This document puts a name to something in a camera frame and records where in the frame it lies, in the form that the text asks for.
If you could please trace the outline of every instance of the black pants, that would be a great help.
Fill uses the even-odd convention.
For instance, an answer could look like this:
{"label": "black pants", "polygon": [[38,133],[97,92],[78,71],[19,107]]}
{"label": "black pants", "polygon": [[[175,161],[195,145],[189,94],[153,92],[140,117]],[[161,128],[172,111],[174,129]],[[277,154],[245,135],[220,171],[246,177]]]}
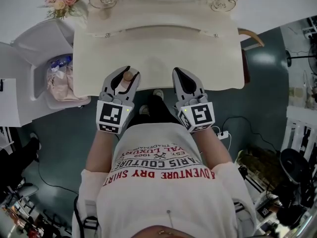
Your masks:
{"label": "black pants", "polygon": [[149,107],[150,116],[140,114],[135,115],[130,121],[128,128],[143,123],[172,122],[180,124],[180,122],[169,112],[160,96],[149,96],[147,105]]}
{"label": "black pants", "polygon": [[0,186],[18,185],[21,180],[21,174],[28,165],[36,159],[36,153],[39,150],[39,141],[36,138],[31,138],[30,142],[10,155],[6,150],[0,150],[0,163],[2,164],[0,171]]}

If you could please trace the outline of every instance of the gray floor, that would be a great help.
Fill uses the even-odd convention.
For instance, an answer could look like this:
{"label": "gray floor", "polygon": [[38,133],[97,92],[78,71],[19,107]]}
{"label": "gray floor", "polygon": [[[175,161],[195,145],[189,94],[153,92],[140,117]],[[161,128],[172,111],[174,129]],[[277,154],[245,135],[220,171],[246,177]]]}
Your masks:
{"label": "gray floor", "polygon": [[[286,107],[288,105],[288,73],[285,63],[285,47],[281,32],[274,29],[260,37],[264,48],[247,52],[251,82],[241,90],[208,91],[213,101],[215,125],[222,126],[226,118],[245,116],[252,123],[254,132],[262,134],[276,149],[282,144],[286,125]],[[247,40],[243,46],[253,44]],[[150,91],[138,92],[135,97],[136,109]],[[80,173],[85,166],[89,148],[96,131],[96,98],[83,109],[67,109],[33,121],[19,129],[22,144],[27,143],[27,135],[34,131],[42,144],[40,171],[46,182],[78,190]],[[173,89],[164,89],[164,101],[171,107],[176,102]],[[257,144],[263,148],[272,147],[259,136],[250,132],[249,125],[243,119],[231,119],[224,126],[232,135],[230,154],[235,159],[238,151],[248,144]],[[229,139],[224,144],[228,147]],[[23,174],[28,182],[39,187],[32,197],[42,209],[49,209],[71,223],[73,200],[75,195],[60,188],[45,185],[38,175],[38,164],[32,163]]]}

